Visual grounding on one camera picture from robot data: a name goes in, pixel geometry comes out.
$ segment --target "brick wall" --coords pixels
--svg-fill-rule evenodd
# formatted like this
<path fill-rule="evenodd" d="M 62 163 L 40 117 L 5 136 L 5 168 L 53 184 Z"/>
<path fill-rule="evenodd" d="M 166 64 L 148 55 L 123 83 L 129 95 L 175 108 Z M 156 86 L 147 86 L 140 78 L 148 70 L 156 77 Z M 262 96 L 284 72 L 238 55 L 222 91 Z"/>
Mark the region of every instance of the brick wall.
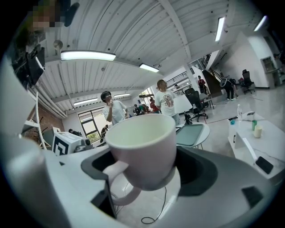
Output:
<path fill-rule="evenodd" d="M 38 104 L 38 108 L 39 108 L 39 118 L 41 119 L 43 117 L 43 119 L 41 120 L 41 130 L 42 131 L 46 127 L 47 127 L 46 130 L 50 129 L 52 125 L 54 127 L 59 128 L 61 131 L 65 131 L 61 119 L 54 116 L 47 109 L 45 109 L 41 104 Z M 34 110 L 32 110 L 32 112 L 30 113 L 28 120 L 30 120 L 33 112 L 34 112 Z M 23 136 L 26 138 L 30 138 L 31 140 L 34 140 L 35 142 L 38 142 L 38 133 L 35 131 L 37 131 L 36 128 L 32 128 L 32 129 L 26 131 Z"/>

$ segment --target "human hand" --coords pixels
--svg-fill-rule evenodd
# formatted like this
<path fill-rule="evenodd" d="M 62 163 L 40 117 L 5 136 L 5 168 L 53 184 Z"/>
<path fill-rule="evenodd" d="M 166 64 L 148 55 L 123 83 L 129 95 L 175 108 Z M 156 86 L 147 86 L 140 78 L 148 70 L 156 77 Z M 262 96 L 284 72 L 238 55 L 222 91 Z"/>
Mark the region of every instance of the human hand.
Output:
<path fill-rule="evenodd" d="M 113 108 L 113 105 L 114 105 L 114 103 L 113 103 L 112 99 L 109 100 L 109 102 L 107 103 L 107 106 L 109 106 L 110 108 Z"/>

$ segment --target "ceiling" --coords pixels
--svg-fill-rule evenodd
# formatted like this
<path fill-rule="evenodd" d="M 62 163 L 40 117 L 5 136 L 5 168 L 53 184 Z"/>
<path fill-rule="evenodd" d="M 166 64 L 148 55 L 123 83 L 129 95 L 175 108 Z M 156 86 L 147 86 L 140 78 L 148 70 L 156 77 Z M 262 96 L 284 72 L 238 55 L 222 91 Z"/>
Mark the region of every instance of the ceiling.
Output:
<path fill-rule="evenodd" d="M 79 0 L 69 27 L 46 33 L 46 70 L 40 85 L 62 109 L 73 103 L 130 93 L 135 97 L 184 63 L 230 46 L 240 28 L 254 28 L 262 15 L 245 0 Z M 221 40 L 215 42 L 218 18 L 226 16 Z M 60 61 L 53 47 L 115 53 L 110 61 Z M 146 63 L 159 73 L 138 68 Z M 87 107 L 96 104 L 84 104 Z"/>

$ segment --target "green cup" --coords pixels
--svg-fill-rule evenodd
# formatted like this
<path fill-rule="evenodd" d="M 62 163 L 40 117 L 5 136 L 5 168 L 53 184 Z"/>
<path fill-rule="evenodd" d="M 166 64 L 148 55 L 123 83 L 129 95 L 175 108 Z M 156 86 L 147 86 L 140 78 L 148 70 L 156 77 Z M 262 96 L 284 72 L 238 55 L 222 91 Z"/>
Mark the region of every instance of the green cup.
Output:
<path fill-rule="evenodd" d="M 252 121 L 252 130 L 255 129 L 255 126 L 257 125 L 257 120 L 253 120 Z"/>

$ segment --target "railing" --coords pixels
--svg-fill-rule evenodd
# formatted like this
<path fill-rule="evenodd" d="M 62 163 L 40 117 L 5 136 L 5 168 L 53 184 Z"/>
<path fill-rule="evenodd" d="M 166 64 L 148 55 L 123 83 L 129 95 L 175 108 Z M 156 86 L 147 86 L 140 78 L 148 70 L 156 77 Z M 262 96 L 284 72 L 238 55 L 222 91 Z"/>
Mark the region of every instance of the railing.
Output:
<path fill-rule="evenodd" d="M 208 64 L 208 62 L 209 62 L 209 60 L 210 60 L 210 57 L 211 57 L 211 53 L 208 54 L 208 55 L 205 55 L 205 56 L 203 57 L 202 64 L 203 64 L 204 68 L 206 68 L 206 66 L 207 66 L 207 64 Z"/>
<path fill-rule="evenodd" d="M 178 83 L 178 82 L 181 82 L 183 81 L 184 78 L 187 78 L 187 71 L 175 76 L 174 78 L 168 80 L 166 82 L 166 85 L 167 85 L 167 88 L 169 88 L 171 85 L 173 85 L 174 83 Z"/>
<path fill-rule="evenodd" d="M 209 71 L 211 72 L 211 74 L 218 80 L 221 81 L 222 80 L 222 76 L 220 74 L 218 74 L 216 71 L 214 71 L 213 69 L 209 69 Z"/>

